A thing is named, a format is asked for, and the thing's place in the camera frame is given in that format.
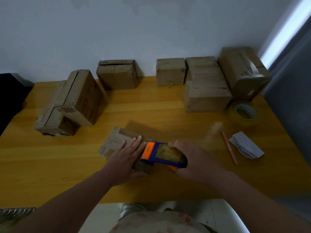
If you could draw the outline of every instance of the person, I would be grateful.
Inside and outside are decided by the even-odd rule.
[[[12,233],[78,232],[93,208],[113,186],[131,178],[146,176],[132,172],[132,166],[146,146],[142,137],[123,141],[104,167],[59,194],[20,221]],[[309,222],[264,196],[232,172],[226,171],[199,146],[182,141],[169,143],[185,154],[186,168],[176,174],[214,188],[236,211],[247,229],[253,232],[311,232]],[[128,209],[131,214],[123,214]],[[136,204],[125,204],[111,232],[213,232],[191,217],[174,211],[148,212]]]

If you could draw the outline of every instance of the person's left arm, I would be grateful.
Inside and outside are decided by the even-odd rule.
[[[49,200],[11,232],[78,232],[111,187],[147,175],[132,172],[134,162],[146,146],[145,142],[141,142],[141,136],[133,138],[126,146],[123,141],[100,171]]]

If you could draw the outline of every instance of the black object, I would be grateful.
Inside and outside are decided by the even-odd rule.
[[[22,110],[22,104],[33,85],[32,82],[24,80],[18,74],[0,74],[0,98],[2,100],[0,135],[11,119]]]

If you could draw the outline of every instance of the white tile floor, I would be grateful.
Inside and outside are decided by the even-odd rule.
[[[163,203],[143,204],[149,211],[162,212],[166,208],[185,213],[198,222],[206,224],[219,233],[248,233],[249,231],[223,199],[201,201],[167,201]],[[86,232],[109,232],[119,218],[117,204],[98,204],[91,212],[80,233]]]

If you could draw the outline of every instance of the wood grain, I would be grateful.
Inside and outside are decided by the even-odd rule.
[[[183,86],[157,87],[156,77],[139,79],[134,90],[108,92],[108,105],[93,127],[81,127],[74,137],[45,137],[34,122],[51,98],[56,82],[36,83],[0,137],[0,207],[40,206],[99,170],[106,160],[97,154],[114,126],[169,142],[200,143],[228,170],[237,173],[268,196],[311,193],[311,171],[263,97],[254,103],[260,123],[243,128],[229,121],[226,112],[186,114],[181,101]],[[243,131],[265,154],[244,158],[235,148],[235,166],[221,137]],[[147,202],[216,198],[200,184],[183,180],[164,165],[156,164],[148,178],[112,188],[101,203]]]

